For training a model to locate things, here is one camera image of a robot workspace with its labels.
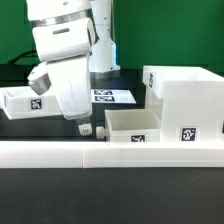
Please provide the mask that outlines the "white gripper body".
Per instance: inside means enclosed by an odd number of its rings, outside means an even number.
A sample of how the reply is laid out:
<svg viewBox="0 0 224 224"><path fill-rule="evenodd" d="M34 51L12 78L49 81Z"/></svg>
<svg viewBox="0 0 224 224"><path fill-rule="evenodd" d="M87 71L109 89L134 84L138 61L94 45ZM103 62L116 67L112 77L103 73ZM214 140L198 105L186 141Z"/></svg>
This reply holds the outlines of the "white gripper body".
<svg viewBox="0 0 224 224"><path fill-rule="evenodd" d="M60 111L67 120L89 117L92 113L88 62L85 55L47 63Z"/></svg>

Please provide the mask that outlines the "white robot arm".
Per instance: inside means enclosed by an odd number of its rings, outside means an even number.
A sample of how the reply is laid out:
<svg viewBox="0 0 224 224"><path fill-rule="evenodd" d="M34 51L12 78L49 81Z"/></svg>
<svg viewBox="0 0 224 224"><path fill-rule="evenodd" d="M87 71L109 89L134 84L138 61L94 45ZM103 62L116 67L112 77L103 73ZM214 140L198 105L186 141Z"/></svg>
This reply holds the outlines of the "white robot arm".
<svg viewBox="0 0 224 224"><path fill-rule="evenodd" d="M116 71L112 0L26 0L40 64L29 86L53 90L62 115L92 133L91 73Z"/></svg>

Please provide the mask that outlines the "grey black gripper finger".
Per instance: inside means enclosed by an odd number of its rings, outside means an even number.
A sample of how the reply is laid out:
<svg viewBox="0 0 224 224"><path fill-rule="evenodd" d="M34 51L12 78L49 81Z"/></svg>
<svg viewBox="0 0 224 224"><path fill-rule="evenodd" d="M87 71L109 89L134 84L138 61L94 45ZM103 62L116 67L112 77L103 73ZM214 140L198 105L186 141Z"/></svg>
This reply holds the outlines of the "grey black gripper finger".
<svg viewBox="0 0 224 224"><path fill-rule="evenodd" d="M92 125L90 121L78 120L77 121L79 133L82 136L87 136L92 133Z"/></svg>

